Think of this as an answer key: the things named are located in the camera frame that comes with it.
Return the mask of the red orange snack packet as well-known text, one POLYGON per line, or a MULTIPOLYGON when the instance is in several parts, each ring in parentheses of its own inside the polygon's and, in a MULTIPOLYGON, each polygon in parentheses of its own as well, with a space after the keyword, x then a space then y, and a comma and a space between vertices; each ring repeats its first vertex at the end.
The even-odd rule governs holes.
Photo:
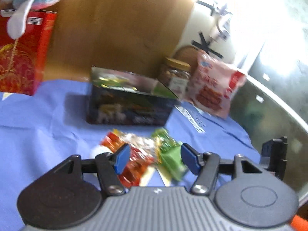
MULTIPOLYGON (((112 131, 108 132, 104 139, 100 142, 101 146, 108 147, 111 151, 116 152, 123 144, 122 141, 112 131)), ((128 161, 124 171, 119 175, 120 182, 126 188, 138 186, 143 175, 146 173, 148 166, 156 162, 157 157, 152 157, 140 149, 131 148, 130 160, 128 161)))

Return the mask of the light green cake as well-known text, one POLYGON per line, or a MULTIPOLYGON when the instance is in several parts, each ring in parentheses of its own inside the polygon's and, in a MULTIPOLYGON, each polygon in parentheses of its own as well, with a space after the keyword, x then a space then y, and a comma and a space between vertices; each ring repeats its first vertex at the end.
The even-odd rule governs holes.
POLYGON ((178 182, 182 180, 188 170, 181 158, 181 146, 170 148, 167 151, 160 151, 159 161, 171 178, 178 182))

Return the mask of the white plastic jelly cup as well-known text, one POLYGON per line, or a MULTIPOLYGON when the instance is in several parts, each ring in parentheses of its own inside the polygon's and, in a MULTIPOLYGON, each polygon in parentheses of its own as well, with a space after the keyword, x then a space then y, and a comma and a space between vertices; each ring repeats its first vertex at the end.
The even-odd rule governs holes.
POLYGON ((106 146, 96 146, 91 151, 91 158, 94 159, 97 155, 102 154, 102 153, 111 153, 111 154, 113 154, 113 151, 111 151, 106 146))

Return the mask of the gold-edged peanut packet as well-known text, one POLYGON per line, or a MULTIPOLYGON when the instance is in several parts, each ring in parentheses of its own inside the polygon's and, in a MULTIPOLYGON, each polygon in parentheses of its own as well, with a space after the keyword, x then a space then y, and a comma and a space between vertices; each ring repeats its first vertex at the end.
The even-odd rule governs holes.
POLYGON ((151 155, 152 157, 157 156, 157 149, 159 147, 160 141, 155 138, 147 138, 138 136, 130 132, 122 132, 118 129, 113 129, 112 132, 117 135, 122 141, 130 144, 133 148, 140 149, 142 152, 151 155))

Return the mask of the dark green candy packet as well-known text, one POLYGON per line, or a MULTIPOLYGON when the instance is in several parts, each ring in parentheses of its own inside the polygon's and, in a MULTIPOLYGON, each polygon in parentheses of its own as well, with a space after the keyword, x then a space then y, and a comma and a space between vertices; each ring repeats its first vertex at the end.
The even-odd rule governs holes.
POLYGON ((171 150, 181 147, 181 143, 174 140, 168 130, 165 128, 158 128, 152 134, 151 137, 158 141, 160 153, 167 153, 171 150))

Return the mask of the blue printed cloth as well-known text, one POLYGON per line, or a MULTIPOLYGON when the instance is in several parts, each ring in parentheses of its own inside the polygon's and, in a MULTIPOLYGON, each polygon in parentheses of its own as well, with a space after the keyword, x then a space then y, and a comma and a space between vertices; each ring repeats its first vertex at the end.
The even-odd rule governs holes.
MULTIPOLYGON (((1 230, 23 227, 16 203, 26 186, 73 154, 93 157, 112 130, 86 122, 88 89, 84 82, 54 80, 41 84, 34 96, 1 95, 1 230)), ((174 109, 165 127, 198 152, 260 159, 236 121, 202 113, 189 103, 174 109)))

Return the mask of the pink twist snack bag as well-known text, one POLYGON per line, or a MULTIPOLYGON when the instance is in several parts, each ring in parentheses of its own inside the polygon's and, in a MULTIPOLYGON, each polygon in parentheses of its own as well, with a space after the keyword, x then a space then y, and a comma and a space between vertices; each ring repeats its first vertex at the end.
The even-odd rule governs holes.
POLYGON ((185 99, 211 115, 227 118, 232 98, 245 83, 245 73, 200 50, 185 99))

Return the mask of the black open box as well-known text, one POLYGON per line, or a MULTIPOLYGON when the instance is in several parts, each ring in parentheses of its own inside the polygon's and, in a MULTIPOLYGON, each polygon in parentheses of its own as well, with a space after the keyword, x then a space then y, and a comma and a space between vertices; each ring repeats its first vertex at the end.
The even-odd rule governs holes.
POLYGON ((87 122, 164 126, 179 98, 159 80, 93 66, 87 122))

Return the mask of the nut jar with gold lid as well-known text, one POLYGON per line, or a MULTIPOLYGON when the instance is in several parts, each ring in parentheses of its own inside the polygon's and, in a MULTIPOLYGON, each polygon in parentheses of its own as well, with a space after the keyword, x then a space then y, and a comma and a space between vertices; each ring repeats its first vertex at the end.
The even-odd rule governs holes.
POLYGON ((179 99, 182 99, 186 93, 190 77, 191 66, 189 64, 166 57, 161 65, 158 80, 179 99))

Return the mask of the red gift box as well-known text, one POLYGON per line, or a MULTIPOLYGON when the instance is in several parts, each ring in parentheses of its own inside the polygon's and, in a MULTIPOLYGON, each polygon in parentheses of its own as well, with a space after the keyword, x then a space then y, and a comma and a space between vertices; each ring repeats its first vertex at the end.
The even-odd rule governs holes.
POLYGON ((34 95, 44 76, 56 12, 32 10, 26 20, 26 31, 17 40, 6 31, 13 9, 1 10, 1 92, 34 95))

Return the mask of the wooden board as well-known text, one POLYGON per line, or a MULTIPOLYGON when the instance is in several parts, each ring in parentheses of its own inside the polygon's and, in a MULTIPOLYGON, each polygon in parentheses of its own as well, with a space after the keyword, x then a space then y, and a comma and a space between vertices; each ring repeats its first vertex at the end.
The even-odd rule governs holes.
POLYGON ((156 77, 177 46, 192 0, 61 0, 45 80, 87 81, 92 66, 156 77))

